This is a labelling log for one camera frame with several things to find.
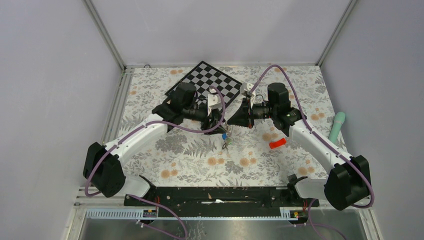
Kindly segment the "grey metal key holder plate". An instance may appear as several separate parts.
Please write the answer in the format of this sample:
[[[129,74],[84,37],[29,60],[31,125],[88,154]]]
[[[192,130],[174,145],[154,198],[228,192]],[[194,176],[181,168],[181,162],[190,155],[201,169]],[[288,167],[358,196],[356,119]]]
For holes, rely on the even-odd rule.
[[[223,139],[224,140],[224,143],[223,143],[223,145],[222,145],[222,150],[225,150],[225,149],[227,149],[230,145],[227,145],[227,140],[228,139],[231,139],[232,140],[232,142],[233,142],[233,138],[232,138],[232,132],[233,132],[233,125],[228,125],[228,124],[225,124],[224,125],[224,129],[225,129],[225,133],[227,134],[227,139]]]

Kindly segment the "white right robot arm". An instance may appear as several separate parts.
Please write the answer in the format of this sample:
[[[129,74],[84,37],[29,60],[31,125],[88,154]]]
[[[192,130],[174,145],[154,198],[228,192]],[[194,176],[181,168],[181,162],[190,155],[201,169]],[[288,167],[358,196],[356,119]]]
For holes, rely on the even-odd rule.
[[[320,199],[341,211],[371,196],[370,168],[365,157],[353,157],[319,133],[299,109],[291,106],[289,91],[283,83],[269,84],[268,99],[261,103],[254,102],[253,87],[251,83],[242,84],[241,105],[227,124],[251,129],[256,120],[271,119],[278,130],[318,160],[327,173],[326,179],[290,180],[286,198],[291,205],[299,206],[306,199]]]

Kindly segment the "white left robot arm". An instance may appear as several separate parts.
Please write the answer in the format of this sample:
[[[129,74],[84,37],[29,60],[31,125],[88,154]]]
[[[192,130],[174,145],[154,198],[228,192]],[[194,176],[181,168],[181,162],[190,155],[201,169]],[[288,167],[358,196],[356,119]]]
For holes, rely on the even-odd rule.
[[[207,104],[195,108],[197,90],[193,84],[181,83],[176,90],[130,132],[110,142],[94,142],[87,151],[83,176],[87,197],[117,194],[135,197],[148,206],[155,200],[151,184],[143,176],[126,174],[123,167],[145,145],[177,128],[191,133],[216,133],[223,123],[226,104],[216,86],[209,88]]]

